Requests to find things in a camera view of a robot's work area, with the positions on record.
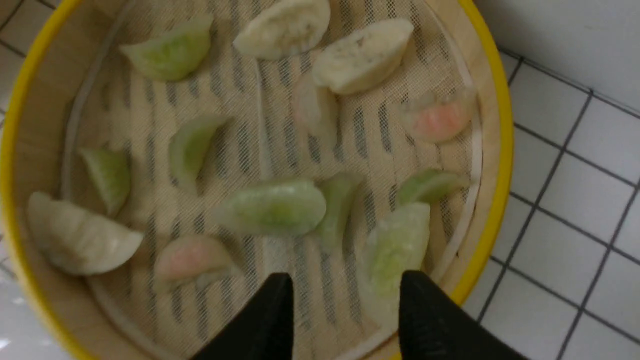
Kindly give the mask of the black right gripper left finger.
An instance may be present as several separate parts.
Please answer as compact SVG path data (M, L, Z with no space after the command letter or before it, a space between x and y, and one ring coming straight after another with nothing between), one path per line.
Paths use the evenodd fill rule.
M192 360L291 360L294 289L286 272L270 274L258 292Z

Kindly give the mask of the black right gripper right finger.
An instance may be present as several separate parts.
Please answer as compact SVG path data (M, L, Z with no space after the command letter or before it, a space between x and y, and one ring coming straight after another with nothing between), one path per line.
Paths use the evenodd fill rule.
M483 328L427 274L402 274L398 344L403 360L524 360Z

